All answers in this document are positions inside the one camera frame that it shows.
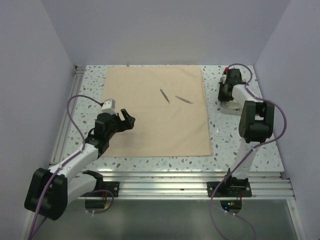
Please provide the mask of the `stainless steel tray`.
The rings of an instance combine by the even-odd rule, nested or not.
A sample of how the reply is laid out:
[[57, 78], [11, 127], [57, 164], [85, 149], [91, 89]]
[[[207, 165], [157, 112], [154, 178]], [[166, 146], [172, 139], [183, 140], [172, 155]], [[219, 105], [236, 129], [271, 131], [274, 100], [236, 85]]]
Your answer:
[[242, 114], [242, 106], [236, 101], [221, 101], [220, 111], [228, 115], [240, 116]]

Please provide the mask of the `beige cloth mat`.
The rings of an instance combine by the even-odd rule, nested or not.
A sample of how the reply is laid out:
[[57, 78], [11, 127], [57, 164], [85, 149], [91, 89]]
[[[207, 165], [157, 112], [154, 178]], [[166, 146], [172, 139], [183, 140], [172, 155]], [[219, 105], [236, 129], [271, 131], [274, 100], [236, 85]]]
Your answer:
[[102, 99], [114, 99], [117, 110], [126, 109], [135, 118], [133, 129], [112, 137], [105, 157], [212, 154], [204, 81], [198, 66], [110, 66]]

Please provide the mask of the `curved steel tweezers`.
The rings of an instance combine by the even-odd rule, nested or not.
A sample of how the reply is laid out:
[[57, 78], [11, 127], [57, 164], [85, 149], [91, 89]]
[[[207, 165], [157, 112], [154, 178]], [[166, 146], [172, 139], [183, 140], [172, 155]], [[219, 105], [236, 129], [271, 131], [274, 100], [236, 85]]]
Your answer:
[[194, 104], [192, 101], [190, 101], [190, 100], [188, 100], [188, 99], [185, 99], [185, 98], [183, 98], [183, 97], [180, 97], [180, 96], [178, 96], [178, 95], [175, 95], [175, 97], [176, 97], [177, 99], [183, 101], [183, 102], [188, 103], [188, 104]]
[[165, 94], [165, 92], [164, 92], [162, 89], [160, 89], [160, 92], [162, 93], [163, 97], [164, 97], [165, 100], [168, 102], [168, 104], [170, 104], [170, 100], [169, 100], [169, 98], [167, 97], [167, 95]]

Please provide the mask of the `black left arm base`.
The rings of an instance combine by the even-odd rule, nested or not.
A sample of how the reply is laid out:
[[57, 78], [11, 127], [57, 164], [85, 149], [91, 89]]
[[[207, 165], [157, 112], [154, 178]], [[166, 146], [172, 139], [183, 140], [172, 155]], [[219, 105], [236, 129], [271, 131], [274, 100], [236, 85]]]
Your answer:
[[119, 195], [120, 183], [118, 181], [104, 181], [100, 173], [91, 170], [86, 170], [83, 174], [95, 179], [94, 189], [85, 193], [83, 197], [100, 198], [100, 200], [86, 199], [84, 201], [85, 209], [94, 214], [107, 211]]

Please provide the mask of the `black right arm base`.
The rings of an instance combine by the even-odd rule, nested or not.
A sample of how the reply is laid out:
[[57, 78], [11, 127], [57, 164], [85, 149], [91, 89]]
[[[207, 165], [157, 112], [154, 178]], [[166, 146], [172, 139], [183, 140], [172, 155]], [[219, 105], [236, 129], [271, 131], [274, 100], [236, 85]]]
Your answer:
[[252, 196], [249, 179], [238, 179], [234, 176], [224, 180], [214, 193], [215, 198], [227, 198], [227, 200], [220, 200], [220, 205], [223, 210], [233, 213], [238, 213], [242, 209], [243, 198]]

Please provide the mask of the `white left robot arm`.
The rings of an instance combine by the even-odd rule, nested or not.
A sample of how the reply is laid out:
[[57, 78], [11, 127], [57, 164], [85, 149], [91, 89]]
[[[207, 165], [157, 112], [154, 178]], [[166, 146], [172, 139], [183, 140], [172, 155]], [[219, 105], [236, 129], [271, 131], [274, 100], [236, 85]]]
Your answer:
[[84, 140], [84, 146], [59, 164], [48, 169], [38, 168], [33, 173], [24, 208], [55, 221], [78, 197], [116, 197], [100, 173], [85, 170], [85, 167], [106, 152], [115, 134], [134, 128], [136, 119], [124, 108], [121, 114], [123, 119], [117, 113], [100, 113]]

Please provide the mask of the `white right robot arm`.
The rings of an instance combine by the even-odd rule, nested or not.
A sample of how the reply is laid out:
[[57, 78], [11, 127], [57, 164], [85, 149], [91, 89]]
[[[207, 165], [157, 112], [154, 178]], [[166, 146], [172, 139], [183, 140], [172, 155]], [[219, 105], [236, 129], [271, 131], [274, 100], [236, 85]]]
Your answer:
[[242, 79], [241, 71], [228, 67], [220, 78], [218, 101], [223, 113], [240, 116], [240, 146], [230, 168], [231, 179], [222, 185], [223, 192], [232, 197], [241, 190], [237, 180], [249, 177], [257, 151], [273, 134], [275, 106], [249, 93], [248, 84]]

